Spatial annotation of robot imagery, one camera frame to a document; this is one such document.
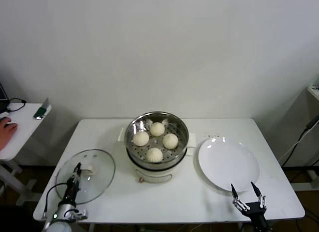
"table leg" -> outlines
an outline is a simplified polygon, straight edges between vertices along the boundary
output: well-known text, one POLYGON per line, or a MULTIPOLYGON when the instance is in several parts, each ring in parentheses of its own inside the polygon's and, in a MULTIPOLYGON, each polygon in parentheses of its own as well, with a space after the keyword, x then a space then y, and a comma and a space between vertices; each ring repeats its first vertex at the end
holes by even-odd
POLYGON ((308 183, 292 183, 291 186, 294 191, 319 191, 319 176, 315 171, 307 171, 310 178, 313 180, 308 183))
POLYGON ((2 165, 0 165, 0 179, 10 186, 14 191, 20 194, 16 201, 17 206, 23 205, 25 201, 39 201, 41 193, 32 193, 31 189, 36 183, 36 180, 30 180, 25 186, 16 177, 9 173, 2 165))
POLYGON ((14 160, 11 160, 11 161, 5 161, 4 162, 7 166, 9 166, 12 170, 13 170, 13 173, 19 173, 21 174, 22 172, 22 168, 14 161, 14 160))
POLYGON ((94 232, 95 224, 90 224, 89 232, 94 232))

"power cord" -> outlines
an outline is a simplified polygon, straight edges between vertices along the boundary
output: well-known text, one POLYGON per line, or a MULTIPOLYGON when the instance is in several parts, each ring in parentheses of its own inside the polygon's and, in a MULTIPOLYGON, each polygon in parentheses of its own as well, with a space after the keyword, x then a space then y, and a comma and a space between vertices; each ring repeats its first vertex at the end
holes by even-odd
POLYGON ((184 228, 186 225, 182 225, 181 227, 179 227, 175 232, 179 232, 182 228, 184 228))
POLYGON ((21 107, 19 107, 18 109, 15 109, 15 110, 6 109, 6 110, 5 110, 6 112, 18 111, 18 110, 22 109, 22 108, 26 105, 26 101, 25 101, 25 100, 22 100, 22 99, 17 98, 17 97, 11 98, 11 99, 9 100, 9 102, 11 102, 11 101, 13 101, 13 100, 20 100, 21 103, 23 103, 23 105, 22 105, 21 107))
POLYGON ((287 161, 288 161, 288 160, 290 159, 290 157, 293 155, 293 153, 294 153, 294 151, 295 151, 297 145, 298 145, 299 142, 303 139, 303 135, 304 135, 307 131, 308 131, 308 129, 306 128, 306 129, 301 133, 301 135, 300 135, 300 137, 299 137, 297 143, 295 143, 291 148, 289 148, 289 150, 279 159, 279 160, 281 160, 291 149, 293 149, 293 150, 291 151, 291 153, 289 154, 289 156, 287 157, 287 159, 285 160, 285 162, 281 165, 281 167, 284 167, 284 165, 287 163, 287 161))
MULTIPOLYGON (((313 162, 310 166, 314 166, 317 162, 319 162, 319 159, 317 159, 315 162, 313 162)), ((289 180, 289 182, 291 183, 292 181, 294 181, 299 175, 301 175, 305 171, 306 170, 300 171, 298 174, 295 175, 295 177, 293 177, 291 180, 289 180)))
POLYGON ((59 183, 59 184, 56 184, 55 186, 52 186, 48 192, 46 193, 46 197, 45 197, 45 207, 44 207, 44 211, 43 211, 43 217, 46 216, 46 212, 48 211, 48 196, 49 196, 49 193, 52 189, 54 189, 55 187, 57 186, 61 186, 61 185, 66 185, 66 183, 59 183))
POLYGON ((203 224, 200 224, 200 225, 198 225, 198 226, 192 228, 189 232, 193 232, 195 229, 197 229, 198 227, 201 227, 202 225, 203 225, 203 224))
POLYGON ((302 230, 301 230, 300 227, 299 227, 298 220, 296 220, 296 226, 297 226, 298 231, 299 231, 299 232, 302 232, 302 230))
POLYGON ((307 125, 306 125, 306 128, 305 130, 302 132, 302 134, 300 135, 298 141, 292 145, 291 148, 289 148, 289 150, 283 154, 281 156, 281 158, 279 159, 279 161, 281 161, 289 152, 290 150, 292 149, 291 153, 289 154, 288 158, 285 160, 285 162, 281 165, 281 167, 283 167, 287 161, 290 159, 290 157, 293 155, 297 145, 299 144, 300 141, 303 140, 303 138, 319 123, 319 114, 313 119, 311 120, 311 122, 309 122, 307 125))

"person's hand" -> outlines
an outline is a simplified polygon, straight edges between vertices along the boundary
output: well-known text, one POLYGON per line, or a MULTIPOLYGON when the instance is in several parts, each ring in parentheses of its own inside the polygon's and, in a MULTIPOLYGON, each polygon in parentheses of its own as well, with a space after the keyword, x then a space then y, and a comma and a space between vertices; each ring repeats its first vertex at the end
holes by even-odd
POLYGON ((16 123, 7 125, 10 121, 11 119, 7 117, 0 121, 0 151, 8 144, 11 137, 17 130, 18 125, 16 123))

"black cable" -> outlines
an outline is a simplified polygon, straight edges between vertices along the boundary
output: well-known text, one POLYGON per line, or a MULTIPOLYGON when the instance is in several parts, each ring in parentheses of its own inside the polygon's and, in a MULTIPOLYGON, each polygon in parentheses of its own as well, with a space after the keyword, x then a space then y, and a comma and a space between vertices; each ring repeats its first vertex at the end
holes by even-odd
POLYGON ((304 205, 303 205, 304 209, 308 212, 310 212, 310 214, 312 214, 318 221, 319 221, 319 216, 317 216, 314 212, 312 212, 311 210, 309 210, 308 208, 306 208, 304 205))
POLYGON ((317 225, 319 225, 319 222, 317 221, 317 220, 315 220, 314 218, 312 218, 312 217, 310 217, 310 216, 305 216, 305 217, 307 217, 307 218, 309 218, 309 219, 312 219, 314 222, 316 222, 317 223, 317 225))
POLYGON ((48 192, 46 193, 46 197, 45 197, 45 207, 44 207, 44 211, 43 213, 46 213, 48 211, 48 196, 49 196, 49 193, 52 189, 54 189, 55 187, 57 186, 61 186, 61 185, 66 185, 66 183, 59 183, 59 184, 56 184, 55 186, 52 186, 48 192))
POLYGON ((297 226, 298 231, 299 231, 299 232, 302 232, 301 229, 300 229, 300 227, 299 227, 298 220, 296 220, 296 226, 297 226))
MULTIPOLYGON (((302 138, 302 136, 304 135, 304 133, 305 133, 307 130, 308 130, 308 129, 306 128, 306 129, 301 133, 301 135, 300 135, 298 141, 302 138)), ((293 155, 293 153, 294 153, 294 151, 295 151, 295 148, 297 147, 298 144, 296 144, 296 145, 294 146, 293 150, 290 152, 288 158, 287 158, 286 161, 281 165, 281 167, 284 167, 284 165, 287 163, 287 161, 288 161, 288 160, 290 159, 290 157, 293 155)))
POLYGON ((319 159, 317 159, 315 162, 313 162, 313 163, 311 164, 311 166, 314 166, 318 161, 319 161, 319 159))
POLYGON ((295 175, 295 177, 293 177, 291 180, 289 180, 289 183, 291 183, 292 181, 294 181, 299 175, 301 175, 304 171, 300 171, 298 174, 295 175))
POLYGON ((9 102, 11 102, 12 100, 20 100, 21 103, 23 103, 23 105, 22 105, 21 107, 19 107, 18 109, 15 109, 15 110, 6 109, 6 110, 5 110, 6 112, 18 111, 18 110, 22 109, 22 108, 25 106, 25 104, 26 104, 26 101, 25 101, 25 100, 22 100, 22 99, 17 98, 17 97, 11 98, 11 99, 9 100, 9 102))
POLYGON ((69 209, 69 210, 67 210, 67 211, 64 213, 63 217, 65 217, 66 213, 68 213, 68 212, 70 212, 70 211, 74 211, 75 213, 79 213, 79 210, 77 210, 77 209, 69 209))

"white plate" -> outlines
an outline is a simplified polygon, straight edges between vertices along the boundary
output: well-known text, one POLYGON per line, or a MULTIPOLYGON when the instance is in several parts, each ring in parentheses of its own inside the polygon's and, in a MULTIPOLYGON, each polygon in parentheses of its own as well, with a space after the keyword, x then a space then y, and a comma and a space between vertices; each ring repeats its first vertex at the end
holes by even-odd
POLYGON ((231 191, 247 191, 259 178, 256 158, 241 143, 226 137, 205 141, 199 149, 198 160, 206 177, 218 187, 231 191))

